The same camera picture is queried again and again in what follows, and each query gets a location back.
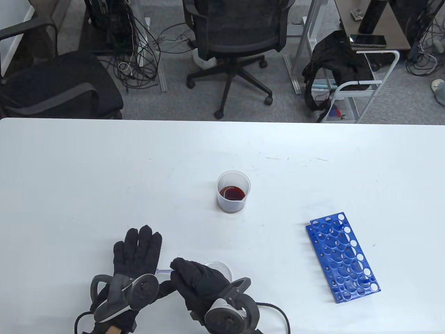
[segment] black chair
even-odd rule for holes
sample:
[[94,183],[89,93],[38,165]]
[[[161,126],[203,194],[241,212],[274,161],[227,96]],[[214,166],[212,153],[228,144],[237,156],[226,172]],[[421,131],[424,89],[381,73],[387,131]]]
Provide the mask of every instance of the black chair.
[[203,60],[212,57],[222,64],[187,76],[187,87],[195,87],[193,79],[227,73],[221,107],[214,113],[216,119],[224,116],[224,105],[234,76],[267,93],[264,104],[273,102],[272,91],[250,75],[243,67],[259,61],[267,67],[264,55],[268,50],[281,51],[286,45],[287,15],[295,0],[182,0],[187,25],[196,37],[198,55]]
[[[0,30],[0,41],[33,29],[51,26],[49,17]],[[9,78],[1,76],[0,118],[114,118],[122,119],[122,96],[101,62],[92,54],[70,52],[25,68]]]

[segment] black cloth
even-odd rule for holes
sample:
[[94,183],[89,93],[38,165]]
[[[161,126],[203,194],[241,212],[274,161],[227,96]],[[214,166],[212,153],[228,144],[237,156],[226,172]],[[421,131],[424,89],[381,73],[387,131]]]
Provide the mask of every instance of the black cloth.
[[104,66],[96,56],[81,51],[66,53],[17,72],[0,85],[0,98],[7,97],[2,98],[5,106],[28,107],[82,83],[90,83],[98,91],[95,114],[91,114],[91,97],[81,96],[34,117],[102,118],[123,108],[122,96]]
[[218,270],[180,257],[174,259],[170,267],[173,269],[170,275],[173,286],[184,298],[187,309],[204,324],[207,311],[230,282]]
[[[139,232],[137,229],[131,228],[125,236],[125,241],[119,241],[114,245],[114,274],[122,274],[134,279],[144,274],[155,274],[161,245],[162,236],[159,232],[153,234],[148,225],[143,226]],[[159,285],[158,295],[153,302],[173,291],[175,291],[175,288],[171,281],[162,282]],[[91,305],[91,312],[94,312],[107,299],[108,292],[109,285],[107,284],[99,293],[97,301]],[[133,310],[124,312],[109,320],[107,322],[108,328],[114,326],[120,328],[124,333],[129,332],[138,313],[138,311]],[[95,325],[95,330],[100,333],[97,328],[102,329],[104,326],[98,323]]]
[[[317,105],[312,97],[312,84],[320,69],[331,70],[337,86],[348,81],[374,80],[366,57],[352,50],[348,36],[343,30],[336,30],[322,39],[314,47],[311,61],[303,70],[306,84],[304,100],[307,106],[312,111],[324,111],[317,122],[323,119],[330,108],[328,100]],[[347,86],[346,89],[366,90],[368,87],[369,85],[352,85]]]

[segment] black bag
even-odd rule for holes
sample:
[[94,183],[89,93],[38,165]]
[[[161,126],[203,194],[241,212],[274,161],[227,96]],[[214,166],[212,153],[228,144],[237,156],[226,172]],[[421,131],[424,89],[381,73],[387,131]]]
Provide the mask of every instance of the black bag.
[[[312,84],[319,69],[332,71],[337,86],[348,81],[374,80],[368,61],[363,54],[352,50],[348,37],[343,30],[337,30],[322,39],[314,47],[311,62],[304,68],[303,77],[306,89],[304,100],[310,110],[321,110],[317,123],[326,116],[331,107],[329,98],[318,105],[312,97]],[[369,85],[347,86],[343,90],[366,90]]]

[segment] red liquid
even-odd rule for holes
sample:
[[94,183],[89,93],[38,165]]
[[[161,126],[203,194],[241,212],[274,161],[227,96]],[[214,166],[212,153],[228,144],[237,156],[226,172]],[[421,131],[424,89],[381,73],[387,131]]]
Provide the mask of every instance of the red liquid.
[[221,194],[222,197],[224,197],[229,201],[240,201],[244,197],[246,197],[244,192],[240,188],[235,186],[225,187],[219,193]]

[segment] blue test tube rack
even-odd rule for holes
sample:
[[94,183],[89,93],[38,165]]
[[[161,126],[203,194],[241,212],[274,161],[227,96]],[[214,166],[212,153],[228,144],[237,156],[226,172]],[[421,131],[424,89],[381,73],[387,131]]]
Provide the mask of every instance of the blue test tube rack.
[[380,291],[344,212],[311,220],[306,231],[337,303]]

